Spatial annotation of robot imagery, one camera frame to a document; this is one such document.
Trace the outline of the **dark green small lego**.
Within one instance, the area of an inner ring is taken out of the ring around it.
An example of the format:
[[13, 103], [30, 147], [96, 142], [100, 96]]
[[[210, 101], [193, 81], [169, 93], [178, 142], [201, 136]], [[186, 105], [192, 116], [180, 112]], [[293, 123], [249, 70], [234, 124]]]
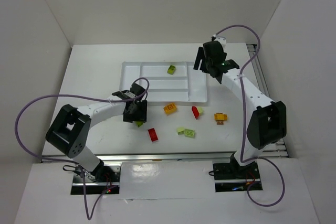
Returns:
[[135, 121], [135, 124], [137, 127], [141, 127], [144, 124], [144, 122]]

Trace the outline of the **orange yellow lego brick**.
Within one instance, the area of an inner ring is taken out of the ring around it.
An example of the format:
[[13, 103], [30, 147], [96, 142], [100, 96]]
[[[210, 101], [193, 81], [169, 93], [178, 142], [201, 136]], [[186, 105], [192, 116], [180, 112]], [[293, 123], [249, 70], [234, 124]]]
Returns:
[[175, 103], [170, 103], [163, 108], [166, 115], [170, 115], [177, 111]]

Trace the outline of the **orange lego piece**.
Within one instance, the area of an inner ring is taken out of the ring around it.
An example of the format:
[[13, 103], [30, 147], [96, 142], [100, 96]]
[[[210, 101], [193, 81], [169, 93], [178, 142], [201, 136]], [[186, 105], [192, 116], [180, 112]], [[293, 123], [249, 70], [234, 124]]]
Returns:
[[224, 125], [224, 122], [227, 121], [227, 114], [224, 113], [215, 113], [214, 120], [217, 125]]

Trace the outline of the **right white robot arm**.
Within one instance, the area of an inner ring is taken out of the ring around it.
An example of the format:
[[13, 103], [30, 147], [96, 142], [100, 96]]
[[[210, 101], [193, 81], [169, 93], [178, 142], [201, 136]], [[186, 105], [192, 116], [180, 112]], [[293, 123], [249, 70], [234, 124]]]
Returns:
[[286, 106], [263, 94], [240, 71], [239, 65], [227, 59], [226, 39], [214, 35], [199, 47], [194, 69], [208, 73], [228, 88], [243, 104], [243, 142], [231, 157], [228, 166], [215, 175], [246, 173], [269, 144], [287, 134]]

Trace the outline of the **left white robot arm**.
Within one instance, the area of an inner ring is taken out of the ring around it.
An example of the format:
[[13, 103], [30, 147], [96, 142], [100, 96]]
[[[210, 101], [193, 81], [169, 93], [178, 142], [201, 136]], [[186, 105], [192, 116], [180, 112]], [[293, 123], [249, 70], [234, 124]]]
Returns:
[[107, 102], [96, 102], [75, 108], [64, 105], [46, 133], [46, 141], [78, 163], [95, 181], [113, 175], [87, 146], [89, 130], [114, 116], [123, 116], [123, 122], [147, 120], [146, 89], [133, 83], [129, 90], [116, 91]]

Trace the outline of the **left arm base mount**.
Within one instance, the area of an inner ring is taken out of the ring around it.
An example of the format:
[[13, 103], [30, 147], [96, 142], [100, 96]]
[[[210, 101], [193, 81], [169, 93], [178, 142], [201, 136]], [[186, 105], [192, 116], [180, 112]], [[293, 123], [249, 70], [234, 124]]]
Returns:
[[[83, 195], [83, 179], [80, 176], [80, 168], [74, 165], [64, 165], [62, 169], [73, 175], [70, 194]], [[84, 170], [87, 195], [99, 195], [107, 189], [106, 194], [108, 195], [119, 194], [121, 164], [109, 164], [105, 166], [105, 170], [99, 178], [95, 178]]]

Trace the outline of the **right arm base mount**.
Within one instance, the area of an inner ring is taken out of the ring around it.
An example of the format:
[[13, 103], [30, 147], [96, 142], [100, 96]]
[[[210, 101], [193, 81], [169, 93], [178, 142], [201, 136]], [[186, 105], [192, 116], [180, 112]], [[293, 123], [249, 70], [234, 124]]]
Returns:
[[234, 192], [250, 190], [262, 190], [259, 168], [253, 162], [242, 170], [234, 170], [229, 163], [214, 163], [213, 170], [208, 174], [214, 178], [215, 191]]

